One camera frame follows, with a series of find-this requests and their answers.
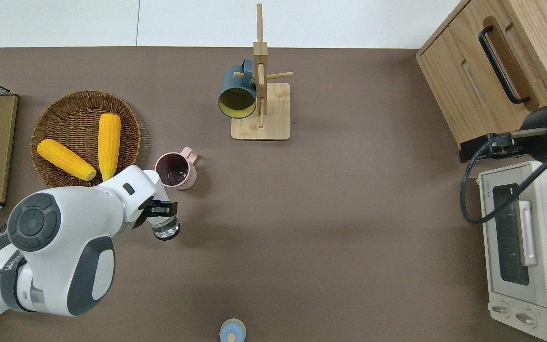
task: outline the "oven door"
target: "oven door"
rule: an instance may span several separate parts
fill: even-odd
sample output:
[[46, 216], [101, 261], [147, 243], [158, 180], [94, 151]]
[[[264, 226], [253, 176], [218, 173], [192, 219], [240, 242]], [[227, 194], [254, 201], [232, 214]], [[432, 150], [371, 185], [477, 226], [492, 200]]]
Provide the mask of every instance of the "oven door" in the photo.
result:
[[[489, 173], [482, 177], [484, 212], [510, 196], [532, 173], [529, 164]], [[531, 184], [515, 203], [496, 218], [485, 223], [491, 292], [547, 307], [543, 264], [541, 263], [541, 210], [546, 210], [536, 197], [536, 184]]]

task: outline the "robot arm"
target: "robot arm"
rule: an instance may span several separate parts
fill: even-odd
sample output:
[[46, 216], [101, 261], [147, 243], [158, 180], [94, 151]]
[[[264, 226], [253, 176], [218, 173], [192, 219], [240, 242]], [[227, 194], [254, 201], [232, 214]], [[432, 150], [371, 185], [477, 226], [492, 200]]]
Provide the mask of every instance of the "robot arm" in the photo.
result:
[[[92, 188], [52, 188], [26, 197], [7, 222], [11, 244], [0, 237], [0, 244], [7, 242], [0, 249], [0, 314], [7, 309], [86, 313], [111, 286], [111, 238], [145, 219], [157, 238], [178, 234], [176, 203], [169, 202], [158, 174], [135, 165]], [[6, 268], [15, 271], [11, 286], [4, 285]]]

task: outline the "wooden cabinet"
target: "wooden cabinet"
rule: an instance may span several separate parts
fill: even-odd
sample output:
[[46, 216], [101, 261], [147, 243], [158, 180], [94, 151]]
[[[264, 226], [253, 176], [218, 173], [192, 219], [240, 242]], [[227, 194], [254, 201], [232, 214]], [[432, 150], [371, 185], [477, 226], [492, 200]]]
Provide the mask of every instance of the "wooden cabinet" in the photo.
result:
[[547, 0], [463, 0], [417, 61], [458, 145], [517, 130], [547, 105]]

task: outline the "oven window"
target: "oven window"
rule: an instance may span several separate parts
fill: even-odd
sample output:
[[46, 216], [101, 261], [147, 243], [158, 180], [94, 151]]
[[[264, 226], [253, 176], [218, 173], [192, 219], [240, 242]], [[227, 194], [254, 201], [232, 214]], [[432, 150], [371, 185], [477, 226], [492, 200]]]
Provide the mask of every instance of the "oven window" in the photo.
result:
[[[512, 195], [518, 184], [493, 188], [493, 203], [497, 208]], [[501, 279], [519, 285], [529, 285], [529, 270], [520, 261], [519, 225], [517, 212], [512, 204], [495, 217], [497, 227], [497, 251], [499, 252]]]

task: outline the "yellow corn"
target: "yellow corn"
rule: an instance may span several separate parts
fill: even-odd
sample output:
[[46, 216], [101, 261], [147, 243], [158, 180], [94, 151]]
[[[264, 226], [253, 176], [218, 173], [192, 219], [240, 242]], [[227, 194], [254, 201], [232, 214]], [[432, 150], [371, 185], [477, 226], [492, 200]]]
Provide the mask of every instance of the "yellow corn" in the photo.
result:
[[96, 170], [82, 157], [53, 139], [42, 140], [37, 145], [37, 154], [81, 180], [89, 181], [96, 175]]
[[103, 180], [113, 177], [120, 153], [120, 117], [111, 113], [100, 115], [98, 121], [98, 168]]

